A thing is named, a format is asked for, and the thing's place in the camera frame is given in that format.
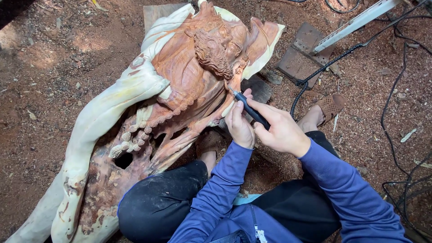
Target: blue sweater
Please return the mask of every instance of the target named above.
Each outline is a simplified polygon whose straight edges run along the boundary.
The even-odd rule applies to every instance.
[[[301,243],[257,206],[246,204],[232,209],[251,154],[252,150],[231,143],[169,242],[210,242],[243,230],[251,243],[258,235],[261,242]],[[356,168],[312,140],[309,151],[299,160],[332,201],[342,224],[343,243],[410,243],[403,236],[404,229],[392,205],[381,199]]]

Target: black pants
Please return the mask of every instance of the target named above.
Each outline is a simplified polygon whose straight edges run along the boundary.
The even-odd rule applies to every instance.
[[[324,133],[306,135],[337,156]],[[340,228],[339,216],[312,175],[283,182],[252,204],[262,208],[305,243],[320,243]],[[120,231],[134,243],[167,242],[191,208],[208,178],[204,162],[195,160],[139,181],[118,209]]]

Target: sweater sleeve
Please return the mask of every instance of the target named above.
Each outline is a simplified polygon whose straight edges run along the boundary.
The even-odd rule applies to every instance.
[[[409,243],[393,206],[360,176],[356,168],[311,140],[299,160],[333,203],[342,224],[342,242]]]
[[[231,143],[169,242],[202,243],[219,221],[228,216],[243,184],[252,151]]]

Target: carved beard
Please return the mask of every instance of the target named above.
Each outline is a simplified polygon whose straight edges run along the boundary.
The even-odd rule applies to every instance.
[[[213,71],[216,76],[223,77],[226,80],[233,78],[233,64],[225,56],[225,48],[220,42],[202,29],[194,33],[194,42],[197,59],[202,65]],[[215,51],[214,47],[210,47],[210,42],[216,42],[218,44],[216,48],[219,48],[219,50]]]

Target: handpiece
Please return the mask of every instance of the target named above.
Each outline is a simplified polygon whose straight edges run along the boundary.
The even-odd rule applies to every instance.
[[[267,122],[267,120],[256,110],[254,110],[252,107],[246,103],[246,97],[241,93],[233,90],[230,86],[228,86],[232,93],[234,94],[234,98],[238,101],[243,102],[245,111],[256,121],[261,123],[264,128],[268,131],[270,129],[270,124]]]

